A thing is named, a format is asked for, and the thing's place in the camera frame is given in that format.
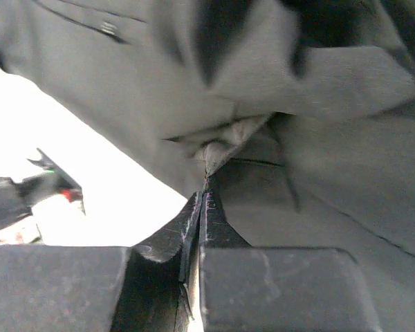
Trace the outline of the black long sleeve shirt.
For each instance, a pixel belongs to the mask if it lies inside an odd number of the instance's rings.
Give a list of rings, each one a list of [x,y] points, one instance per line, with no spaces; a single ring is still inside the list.
[[[348,252],[415,331],[415,1],[0,1],[0,69],[178,214],[211,189],[251,246]]]

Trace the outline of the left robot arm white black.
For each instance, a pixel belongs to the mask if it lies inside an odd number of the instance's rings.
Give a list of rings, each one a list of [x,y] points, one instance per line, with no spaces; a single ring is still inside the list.
[[[40,158],[28,162],[42,169],[41,173],[19,182],[0,177],[0,245],[41,244],[42,233],[30,218],[36,204],[52,196],[62,196],[86,214],[82,186],[40,148],[37,152]]]

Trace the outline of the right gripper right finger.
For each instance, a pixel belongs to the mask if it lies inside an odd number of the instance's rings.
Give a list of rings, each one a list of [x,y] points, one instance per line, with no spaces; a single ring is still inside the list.
[[[326,247],[254,247],[206,190],[199,217],[200,310],[206,331],[379,331],[357,261]]]

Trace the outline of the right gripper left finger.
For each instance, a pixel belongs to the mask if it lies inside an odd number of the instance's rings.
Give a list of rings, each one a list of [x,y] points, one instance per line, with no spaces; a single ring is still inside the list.
[[[0,246],[0,331],[186,331],[200,208],[132,247]]]

